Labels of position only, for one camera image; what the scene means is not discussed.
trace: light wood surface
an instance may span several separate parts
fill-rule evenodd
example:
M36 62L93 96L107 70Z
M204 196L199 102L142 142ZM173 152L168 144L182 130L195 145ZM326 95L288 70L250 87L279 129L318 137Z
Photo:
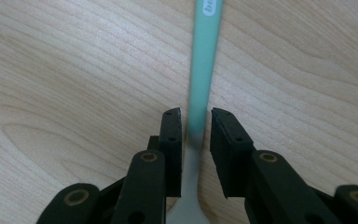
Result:
M0 1L0 223L35 223L64 187L105 188L181 107L194 1ZM227 0L209 107L234 113L332 194L358 184L358 0ZM200 202L212 223L248 223L209 153Z

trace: wooden table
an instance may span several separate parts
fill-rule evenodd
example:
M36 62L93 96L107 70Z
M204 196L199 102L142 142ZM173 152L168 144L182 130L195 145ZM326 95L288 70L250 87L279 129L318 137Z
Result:
M181 107L186 126L194 1L0 1L0 223L35 223L62 188L105 188ZM227 0L209 108L311 186L358 184L358 0ZM209 153L200 202L248 223Z

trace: wood grain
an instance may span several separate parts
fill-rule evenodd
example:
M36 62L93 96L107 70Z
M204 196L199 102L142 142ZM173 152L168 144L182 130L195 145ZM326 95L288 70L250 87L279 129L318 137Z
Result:
M186 121L194 2L0 1L0 223L35 223L62 188L127 172L180 106ZM358 184L358 0L227 0L210 108L313 187ZM248 223L223 197L208 151L200 202L212 223Z

